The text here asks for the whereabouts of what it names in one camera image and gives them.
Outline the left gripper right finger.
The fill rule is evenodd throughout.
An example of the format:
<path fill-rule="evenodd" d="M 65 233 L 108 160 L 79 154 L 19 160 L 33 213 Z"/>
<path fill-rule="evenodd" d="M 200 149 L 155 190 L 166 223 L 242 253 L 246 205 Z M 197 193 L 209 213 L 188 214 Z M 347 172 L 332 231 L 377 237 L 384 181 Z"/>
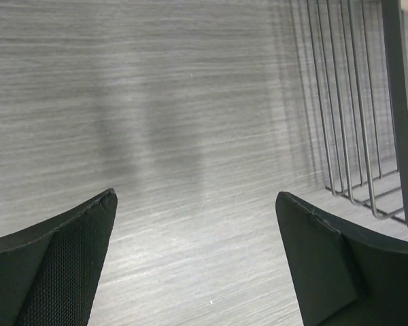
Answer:
<path fill-rule="evenodd" d="M 280 192 L 277 222 L 304 325 L 408 325 L 408 242 Z"/>

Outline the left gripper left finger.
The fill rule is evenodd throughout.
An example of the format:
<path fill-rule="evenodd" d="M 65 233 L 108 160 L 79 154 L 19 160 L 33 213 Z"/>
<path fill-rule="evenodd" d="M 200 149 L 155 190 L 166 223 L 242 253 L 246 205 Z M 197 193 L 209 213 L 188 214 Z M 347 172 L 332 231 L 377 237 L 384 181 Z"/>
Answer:
<path fill-rule="evenodd" d="M 77 207 L 0 237 L 0 325 L 87 325 L 118 198 Z"/>

